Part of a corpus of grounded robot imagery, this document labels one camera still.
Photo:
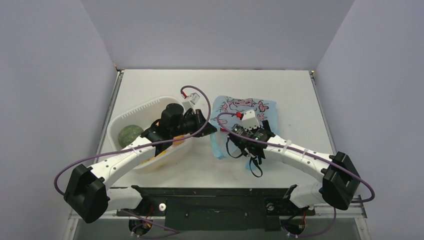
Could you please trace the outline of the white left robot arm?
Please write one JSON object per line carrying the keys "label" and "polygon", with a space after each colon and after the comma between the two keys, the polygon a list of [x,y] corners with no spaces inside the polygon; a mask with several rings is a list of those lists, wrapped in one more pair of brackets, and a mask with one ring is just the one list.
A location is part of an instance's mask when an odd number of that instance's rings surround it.
{"label": "white left robot arm", "polygon": [[63,199],[88,224],[111,210],[131,209],[136,215],[143,215],[149,210],[148,199],[134,187],[116,188],[114,183],[142,162],[166,151],[176,137],[186,140],[215,132],[217,128],[200,109],[185,111],[181,104],[170,103],[159,119],[122,150],[90,166],[76,166]]}

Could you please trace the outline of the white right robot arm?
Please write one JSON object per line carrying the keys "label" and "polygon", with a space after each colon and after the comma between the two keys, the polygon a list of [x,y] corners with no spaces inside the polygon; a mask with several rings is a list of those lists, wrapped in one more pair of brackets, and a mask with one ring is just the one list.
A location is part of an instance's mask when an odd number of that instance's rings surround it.
{"label": "white right robot arm", "polygon": [[311,176],[311,183],[296,183],[282,199],[283,209],[294,214],[299,209],[316,204],[328,204],[347,210],[360,184],[360,176],[343,152],[327,154],[302,148],[268,129],[245,130],[236,124],[228,134],[229,140],[250,157],[256,166],[264,159],[282,162]]}

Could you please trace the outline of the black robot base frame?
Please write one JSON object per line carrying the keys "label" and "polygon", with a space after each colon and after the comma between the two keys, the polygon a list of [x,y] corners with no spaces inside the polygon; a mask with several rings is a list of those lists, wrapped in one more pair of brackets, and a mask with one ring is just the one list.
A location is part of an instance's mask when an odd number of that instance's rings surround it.
{"label": "black robot base frame", "polygon": [[122,216],[164,217],[165,228],[177,231],[279,231],[291,220],[314,214],[313,203],[294,203],[290,188],[106,188],[86,185],[70,194],[69,205],[86,223],[108,211]]}

